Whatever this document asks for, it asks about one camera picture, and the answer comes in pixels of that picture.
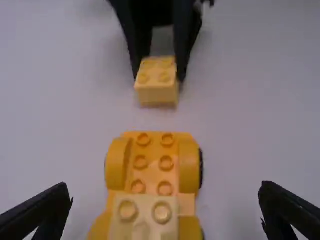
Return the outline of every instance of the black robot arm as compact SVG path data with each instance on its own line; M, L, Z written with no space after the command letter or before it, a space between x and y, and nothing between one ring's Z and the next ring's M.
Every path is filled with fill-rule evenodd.
M269 240L298 240L294 226L309 240L320 239L320 209L281 186L263 181L259 204Z
M61 182L0 215L0 239L22 240L37 227L32 240L59 240L73 199Z
M109 0L122 26L134 79L141 60L150 55L153 28L173 25L177 77L186 78L191 50L202 27L196 0ZM213 6L214 0L207 0Z

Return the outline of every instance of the white table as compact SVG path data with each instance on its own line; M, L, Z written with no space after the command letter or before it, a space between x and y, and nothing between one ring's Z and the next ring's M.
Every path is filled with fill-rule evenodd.
M141 109L105 1L0 1L0 212L64 181L74 204L63 239L82 240L105 207L112 139L185 131L204 152L207 239L266 240L262 180L320 207L319 23L317 0L220 0L177 111ZM168 51L170 36L157 36L153 52Z

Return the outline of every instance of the toy car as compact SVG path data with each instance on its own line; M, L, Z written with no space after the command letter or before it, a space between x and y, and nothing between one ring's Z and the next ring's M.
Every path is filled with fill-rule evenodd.
M202 240L203 157L189 133L131 131L105 158L108 198L88 240Z

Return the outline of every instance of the lego stud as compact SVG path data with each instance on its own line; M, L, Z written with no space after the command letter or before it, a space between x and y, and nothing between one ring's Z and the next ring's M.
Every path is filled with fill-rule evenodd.
M151 138L146 133L141 133L136 140L136 143L141 147L146 147L150 142Z
M159 75L159 79L158 80L159 80L160 83L166 84L166 83L170 82L171 77L167 72L163 72L163 73L161 73Z
M158 224L164 225L172 218L172 210L167 202L157 202L152 209L152 217Z
M133 201L124 200L120 203L118 214L122 222L129 223L137 218L139 210Z
M170 182L162 181L158 185L157 192L160 196L171 196L174 193L174 188Z
M154 59L146 59L142 61L141 68L145 70L149 70L153 68L155 64L156 64L156 61Z
M141 73L138 75L138 78L137 78L138 82L140 84L146 84L147 82L149 82L150 80L150 76L148 76L147 74L145 73Z
M172 170L173 167L174 167L174 161L169 155L164 155L163 157L160 158L159 168L162 171L168 172Z
M174 64L174 59L166 58L160 62L160 67L163 69L168 69Z
M146 167L148 167L148 161L146 159L146 156L144 155L136 156L133 162L133 167L137 170L143 170Z
M161 138L161 145L164 147L171 147L174 144L174 135L172 133L165 133Z
M140 179L137 179L131 184L131 191L134 194L144 194L146 192L146 185Z

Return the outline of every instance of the black wheel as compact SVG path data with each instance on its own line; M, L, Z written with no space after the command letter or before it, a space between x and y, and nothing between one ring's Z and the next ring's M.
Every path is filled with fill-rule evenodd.
M202 183L204 181L204 157L201 148L199 148L199 158L200 158L200 184L199 189L202 188Z
M203 228L201 228L201 232L202 232L202 240L206 240L206 236Z

